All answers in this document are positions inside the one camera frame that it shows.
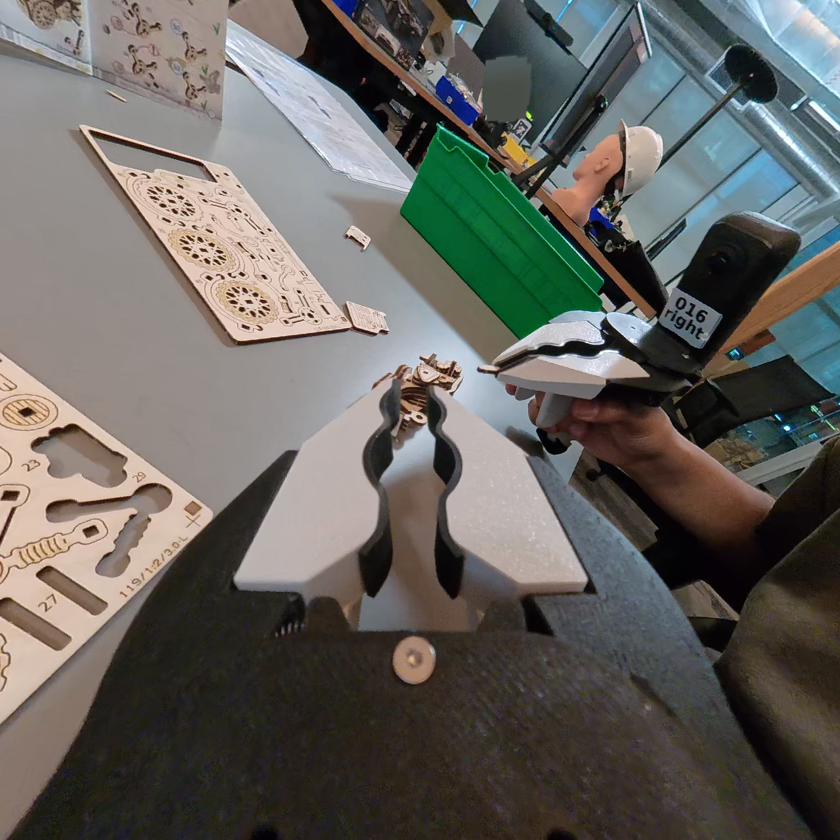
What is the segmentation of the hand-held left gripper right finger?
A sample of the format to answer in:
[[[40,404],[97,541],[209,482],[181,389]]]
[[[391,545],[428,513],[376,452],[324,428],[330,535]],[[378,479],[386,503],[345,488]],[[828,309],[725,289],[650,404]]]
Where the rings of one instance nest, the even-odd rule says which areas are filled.
[[[437,502],[434,561],[450,599],[494,602],[582,593],[589,577],[529,457],[441,387],[427,389]]]

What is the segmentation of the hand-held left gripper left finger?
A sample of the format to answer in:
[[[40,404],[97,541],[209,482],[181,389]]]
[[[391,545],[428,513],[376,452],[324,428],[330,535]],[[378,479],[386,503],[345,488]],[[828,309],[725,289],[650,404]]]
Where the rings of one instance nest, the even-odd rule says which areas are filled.
[[[399,381],[385,379],[294,453],[234,575],[240,591],[329,597],[347,616],[378,593],[392,566],[382,477],[400,401]]]

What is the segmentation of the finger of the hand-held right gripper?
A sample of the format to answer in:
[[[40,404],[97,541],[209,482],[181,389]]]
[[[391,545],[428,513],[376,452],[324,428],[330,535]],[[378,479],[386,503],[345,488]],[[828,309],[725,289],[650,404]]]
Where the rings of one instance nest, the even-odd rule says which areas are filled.
[[[493,366],[505,369],[533,355],[592,357],[606,350],[603,311],[568,311],[500,353]]]
[[[590,399],[609,384],[646,387],[652,381],[641,364],[615,350],[592,356],[525,353],[517,358],[497,360],[496,367],[500,382],[528,396],[541,392]]]

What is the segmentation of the wooden mechanical model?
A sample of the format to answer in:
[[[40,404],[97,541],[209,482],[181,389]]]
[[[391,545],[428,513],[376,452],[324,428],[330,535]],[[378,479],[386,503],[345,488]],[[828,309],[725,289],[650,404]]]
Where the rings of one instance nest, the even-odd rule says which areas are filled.
[[[401,364],[393,373],[373,383],[397,380],[401,383],[400,420],[392,430],[392,439],[400,444],[427,425],[427,389],[435,385],[453,395],[463,381],[463,368],[454,360],[440,360],[435,353],[421,355],[414,366]]]

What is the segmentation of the person's right forearm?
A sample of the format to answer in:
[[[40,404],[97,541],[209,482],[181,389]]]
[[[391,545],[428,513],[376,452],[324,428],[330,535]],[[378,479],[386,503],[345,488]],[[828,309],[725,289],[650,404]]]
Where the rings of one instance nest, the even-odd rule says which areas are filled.
[[[734,570],[760,560],[758,530],[772,496],[742,481],[668,423],[624,471],[672,519]]]

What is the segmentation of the grey desk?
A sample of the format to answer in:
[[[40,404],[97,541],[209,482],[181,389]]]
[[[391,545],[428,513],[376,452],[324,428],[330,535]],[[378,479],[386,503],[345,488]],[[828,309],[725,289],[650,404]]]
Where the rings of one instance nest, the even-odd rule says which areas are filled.
[[[214,736],[233,722],[209,710],[256,671],[218,656],[269,654],[288,597],[238,591],[240,543],[280,477],[275,462],[339,417],[396,364],[435,351],[463,365],[458,400],[532,452],[524,404],[476,365],[513,336],[407,225],[393,192],[332,173],[244,77],[227,77],[218,127],[2,46],[2,356],[208,505],[214,520],[2,727],[2,837],[60,766],[125,634],[145,654],[185,639],[207,615],[211,569],[230,560],[218,600],[235,612],[205,633],[188,723]],[[391,333],[234,345],[81,136],[78,124],[231,165],[304,264],[340,301],[382,308]],[[365,252],[344,238],[371,236]]]

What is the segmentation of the wooden beam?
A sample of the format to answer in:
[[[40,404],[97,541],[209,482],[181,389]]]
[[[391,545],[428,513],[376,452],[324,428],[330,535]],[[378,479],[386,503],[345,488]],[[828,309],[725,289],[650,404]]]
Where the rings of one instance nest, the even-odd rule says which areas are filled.
[[[839,243],[835,243],[774,282],[722,345],[718,355],[734,350],[751,354],[773,342],[771,327],[821,298],[838,284]]]

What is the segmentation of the mannequin head bust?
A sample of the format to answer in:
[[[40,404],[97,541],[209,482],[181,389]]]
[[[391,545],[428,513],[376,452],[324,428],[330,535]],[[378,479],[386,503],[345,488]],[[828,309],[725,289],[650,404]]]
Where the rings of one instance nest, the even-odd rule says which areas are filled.
[[[578,228],[583,228],[610,184],[623,186],[624,131],[605,137],[574,170],[574,183],[552,192],[554,204]]]

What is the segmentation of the partly emptied wooden sheet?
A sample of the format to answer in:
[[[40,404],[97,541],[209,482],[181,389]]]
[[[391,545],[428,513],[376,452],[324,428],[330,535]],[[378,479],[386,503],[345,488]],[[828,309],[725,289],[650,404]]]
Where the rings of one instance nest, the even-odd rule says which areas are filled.
[[[2,356],[2,723],[213,512]]]

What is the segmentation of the white hard hat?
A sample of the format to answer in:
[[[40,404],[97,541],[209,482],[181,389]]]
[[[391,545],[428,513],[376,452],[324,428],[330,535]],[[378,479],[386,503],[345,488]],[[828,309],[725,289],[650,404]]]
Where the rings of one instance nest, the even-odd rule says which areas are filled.
[[[664,142],[649,127],[629,127],[623,120],[618,124],[617,133],[623,163],[616,176],[616,185],[619,196],[624,200],[636,194],[654,177],[663,158]]]

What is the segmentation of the small wooden slotted piece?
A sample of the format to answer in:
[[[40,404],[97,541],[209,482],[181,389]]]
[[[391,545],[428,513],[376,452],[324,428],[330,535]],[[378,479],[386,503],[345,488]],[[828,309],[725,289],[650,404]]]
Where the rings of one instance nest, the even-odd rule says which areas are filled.
[[[352,301],[346,301],[344,309],[353,330],[369,335],[387,334],[390,332],[386,322],[386,315],[383,311],[369,308]]]

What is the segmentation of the small blue storage bin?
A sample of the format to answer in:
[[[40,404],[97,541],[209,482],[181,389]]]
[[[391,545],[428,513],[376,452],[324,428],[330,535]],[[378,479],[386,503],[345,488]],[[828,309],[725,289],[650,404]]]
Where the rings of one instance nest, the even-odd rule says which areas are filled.
[[[459,77],[441,76],[437,80],[435,94],[456,118],[469,128],[481,114],[480,103]]]

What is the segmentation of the wooden gear parts sheet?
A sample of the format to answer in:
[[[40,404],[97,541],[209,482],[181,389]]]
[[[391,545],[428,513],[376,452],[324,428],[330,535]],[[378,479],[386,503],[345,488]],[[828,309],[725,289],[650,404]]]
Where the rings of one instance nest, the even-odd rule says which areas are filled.
[[[228,167],[88,125],[78,128],[236,344],[350,331],[341,306]],[[206,178],[115,163],[99,140],[195,165]]]

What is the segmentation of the person's olive shirt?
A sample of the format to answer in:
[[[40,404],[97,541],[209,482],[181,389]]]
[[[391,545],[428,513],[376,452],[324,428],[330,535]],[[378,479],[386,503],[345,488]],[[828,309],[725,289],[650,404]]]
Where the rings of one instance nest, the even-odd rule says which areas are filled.
[[[758,527],[763,575],[717,662],[753,743],[819,838],[839,838],[839,448]]]

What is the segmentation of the illustrated instruction booklet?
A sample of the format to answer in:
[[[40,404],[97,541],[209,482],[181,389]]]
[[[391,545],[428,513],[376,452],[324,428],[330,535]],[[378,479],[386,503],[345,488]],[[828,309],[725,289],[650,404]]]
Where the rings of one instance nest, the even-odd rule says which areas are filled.
[[[2,40],[125,90],[223,118],[227,1],[2,1]]]

